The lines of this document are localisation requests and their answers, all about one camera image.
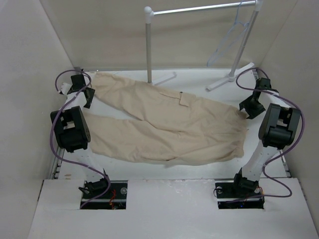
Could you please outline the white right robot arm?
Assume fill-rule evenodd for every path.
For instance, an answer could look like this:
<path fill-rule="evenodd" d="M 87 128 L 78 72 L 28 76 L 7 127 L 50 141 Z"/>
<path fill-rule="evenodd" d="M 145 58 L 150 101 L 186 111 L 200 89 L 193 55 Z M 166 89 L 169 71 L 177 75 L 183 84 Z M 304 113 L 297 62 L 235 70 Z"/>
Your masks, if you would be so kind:
<path fill-rule="evenodd" d="M 279 96 L 271 86 L 271 80 L 260 78 L 253 93 L 239 104 L 252 120 L 265 112 L 258 131 L 258 145 L 250 160 L 235 174 L 231 191 L 237 197 L 252 196 L 259 186 L 266 162 L 294 142 L 302 112 Z"/>

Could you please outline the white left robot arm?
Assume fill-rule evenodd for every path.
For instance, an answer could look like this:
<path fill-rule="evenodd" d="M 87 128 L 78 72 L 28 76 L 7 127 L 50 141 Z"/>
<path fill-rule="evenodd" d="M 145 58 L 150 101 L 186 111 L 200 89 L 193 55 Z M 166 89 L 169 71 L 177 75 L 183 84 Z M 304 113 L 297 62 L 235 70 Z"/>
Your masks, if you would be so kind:
<path fill-rule="evenodd" d="M 81 166 L 86 177 L 85 187 L 95 187 L 95 193 L 105 199 L 111 195 L 112 186 L 89 147 L 91 134 L 84 117 L 84 110 L 90 108 L 95 93 L 90 83 L 88 74 L 79 73 L 71 76 L 71 84 L 62 84 L 58 92 L 66 96 L 66 102 L 50 113 L 50 143 L 53 144 L 55 137 L 58 146 L 73 155 L 74 160 L 64 159 L 64 162 Z"/>

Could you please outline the beige trousers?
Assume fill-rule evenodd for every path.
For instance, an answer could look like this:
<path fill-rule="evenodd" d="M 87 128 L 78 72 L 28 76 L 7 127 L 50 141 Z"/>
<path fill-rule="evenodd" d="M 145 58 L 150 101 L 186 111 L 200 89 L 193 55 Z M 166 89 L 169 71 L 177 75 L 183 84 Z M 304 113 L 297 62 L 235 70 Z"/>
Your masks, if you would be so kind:
<path fill-rule="evenodd" d="M 95 154 L 186 165 L 244 155 L 246 115 L 234 106 L 110 73 L 97 73 L 92 86 L 99 101 L 131 116 L 85 113 Z"/>

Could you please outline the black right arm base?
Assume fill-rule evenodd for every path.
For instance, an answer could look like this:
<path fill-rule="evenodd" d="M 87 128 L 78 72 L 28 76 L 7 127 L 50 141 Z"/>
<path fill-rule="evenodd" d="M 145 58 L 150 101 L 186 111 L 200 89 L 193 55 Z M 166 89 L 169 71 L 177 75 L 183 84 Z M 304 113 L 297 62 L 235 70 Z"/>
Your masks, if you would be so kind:
<path fill-rule="evenodd" d="M 250 181 L 237 173 L 233 180 L 215 181 L 214 196 L 221 210 L 264 209 L 265 198 L 258 181 Z"/>

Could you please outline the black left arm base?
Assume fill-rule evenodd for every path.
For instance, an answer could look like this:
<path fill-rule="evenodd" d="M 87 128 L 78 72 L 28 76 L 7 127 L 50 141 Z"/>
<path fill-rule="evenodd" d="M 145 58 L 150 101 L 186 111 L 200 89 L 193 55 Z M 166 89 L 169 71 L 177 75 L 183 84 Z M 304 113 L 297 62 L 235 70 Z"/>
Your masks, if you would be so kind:
<path fill-rule="evenodd" d="M 102 178 L 96 182 L 85 181 L 78 188 L 82 193 L 81 210 L 125 210 L 128 181 L 110 181 Z"/>

